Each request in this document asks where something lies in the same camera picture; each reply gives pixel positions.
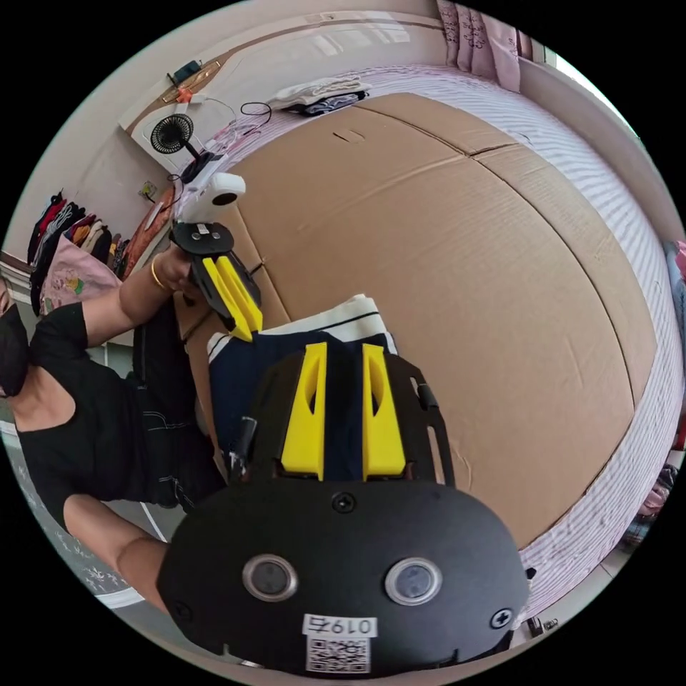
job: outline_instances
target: black t-shirt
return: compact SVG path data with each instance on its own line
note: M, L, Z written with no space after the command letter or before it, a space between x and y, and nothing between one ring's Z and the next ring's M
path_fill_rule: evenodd
M55 309L36 326L31 362L74 398L76 411L61 426L18 432L36 492L64 525L73 494L98 500L145 500L146 447L134 384L90 359L81 303Z

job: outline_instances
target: desk fan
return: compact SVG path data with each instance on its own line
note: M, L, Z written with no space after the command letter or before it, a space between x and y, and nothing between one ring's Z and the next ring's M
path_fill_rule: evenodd
M181 172L181 181L185 184L192 181L205 165L217 156L207 150L199 153L190 143L193 135L193 120L187 114L170 114L160 119L152 129L150 144L155 152L162 155L173 155L185 148L194 160Z

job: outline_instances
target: black jeans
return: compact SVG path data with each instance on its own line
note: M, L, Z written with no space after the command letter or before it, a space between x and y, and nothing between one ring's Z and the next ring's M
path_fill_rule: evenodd
M148 500L188 512L226 484L195 419L195 383L172 300L134 331L130 380L143 412Z

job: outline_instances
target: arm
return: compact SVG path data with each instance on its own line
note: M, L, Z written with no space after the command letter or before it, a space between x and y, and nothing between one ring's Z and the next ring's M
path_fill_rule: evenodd
M175 290L188 290L189 270L188 256L172 244L118 288L86 300L88 346L102 345L149 321Z
M66 530L107 563L145 600L169 614L157 591L166 543L127 522L89 495L64 503Z

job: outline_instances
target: window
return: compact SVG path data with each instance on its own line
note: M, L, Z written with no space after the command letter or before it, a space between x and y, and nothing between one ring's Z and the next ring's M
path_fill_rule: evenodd
M636 135L636 131L631 128L629 122L621 115L620 111L596 88L578 69L575 69L566 59L554 53L550 48L540 44L534 45L534 62L547 64L571 79L574 79L580 86L583 86L591 95L600 100L607 108L611 109L625 124L625 126Z

